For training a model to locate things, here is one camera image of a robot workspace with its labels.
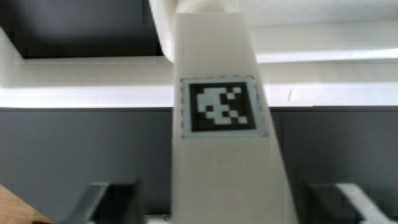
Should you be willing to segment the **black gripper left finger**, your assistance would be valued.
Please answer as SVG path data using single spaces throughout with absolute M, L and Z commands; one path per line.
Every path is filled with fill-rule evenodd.
M 56 224 L 143 224 L 142 181 L 88 185 L 76 207 Z

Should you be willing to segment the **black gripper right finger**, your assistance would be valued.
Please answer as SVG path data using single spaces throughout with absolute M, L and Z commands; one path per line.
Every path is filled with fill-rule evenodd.
M 303 224 L 398 224 L 353 183 L 305 186 Z

